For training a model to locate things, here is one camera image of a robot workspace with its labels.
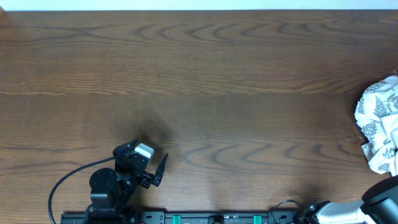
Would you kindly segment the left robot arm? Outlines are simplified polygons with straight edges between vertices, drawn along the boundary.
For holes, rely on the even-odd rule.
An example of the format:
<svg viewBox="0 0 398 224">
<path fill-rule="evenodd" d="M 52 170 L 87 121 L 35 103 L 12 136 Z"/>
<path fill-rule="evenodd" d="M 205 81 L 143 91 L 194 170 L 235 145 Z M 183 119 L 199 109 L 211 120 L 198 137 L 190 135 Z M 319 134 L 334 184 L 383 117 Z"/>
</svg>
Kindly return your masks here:
<svg viewBox="0 0 398 224">
<path fill-rule="evenodd" d="M 158 187 L 165 172 L 168 155 L 165 155 L 155 173 L 146 171 L 154 155 L 153 148 L 137 139 L 117 146 L 113 150 L 113 169 L 103 168 L 92 174 L 91 205 L 85 211 L 85 222 L 121 222 L 127 217 L 125 208 L 136 189 Z"/>
</svg>

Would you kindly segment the fern print fabric container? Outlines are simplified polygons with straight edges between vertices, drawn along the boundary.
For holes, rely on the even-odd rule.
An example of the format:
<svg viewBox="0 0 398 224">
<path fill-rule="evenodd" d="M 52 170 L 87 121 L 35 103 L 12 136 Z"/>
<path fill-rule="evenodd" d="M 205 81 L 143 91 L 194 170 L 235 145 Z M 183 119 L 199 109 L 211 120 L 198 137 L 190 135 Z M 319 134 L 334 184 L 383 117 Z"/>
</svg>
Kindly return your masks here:
<svg viewBox="0 0 398 224">
<path fill-rule="evenodd" d="M 354 113 L 368 140 L 362 149 L 371 170 L 397 175 L 397 76 L 389 76 L 364 91 Z"/>
</svg>

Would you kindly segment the black mounting rail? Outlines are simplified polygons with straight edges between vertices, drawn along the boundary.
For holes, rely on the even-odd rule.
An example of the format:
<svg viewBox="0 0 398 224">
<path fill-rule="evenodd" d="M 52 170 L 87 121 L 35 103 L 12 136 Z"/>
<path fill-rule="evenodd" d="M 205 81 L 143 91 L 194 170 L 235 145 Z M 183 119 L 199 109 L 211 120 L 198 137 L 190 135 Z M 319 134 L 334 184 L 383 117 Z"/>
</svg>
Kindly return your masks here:
<svg viewBox="0 0 398 224">
<path fill-rule="evenodd" d="M 130 223 L 130 224 L 294 224 L 297 212 L 276 211 L 264 213 L 170 213 L 161 211 L 135 212 L 119 218 L 90 213 L 66 213 L 61 224 Z"/>
</svg>

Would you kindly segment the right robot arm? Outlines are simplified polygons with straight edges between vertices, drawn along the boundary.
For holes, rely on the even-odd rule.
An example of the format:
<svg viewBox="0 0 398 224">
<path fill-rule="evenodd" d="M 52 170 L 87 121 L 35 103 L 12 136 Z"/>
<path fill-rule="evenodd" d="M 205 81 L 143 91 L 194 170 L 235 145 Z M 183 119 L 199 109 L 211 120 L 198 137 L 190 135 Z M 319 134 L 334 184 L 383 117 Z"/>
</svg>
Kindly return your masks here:
<svg viewBox="0 0 398 224">
<path fill-rule="evenodd" d="M 373 185 L 360 200 L 316 203 L 299 213 L 297 218 L 299 223 L 397 224 L 397 177 Z"/>
</svg>

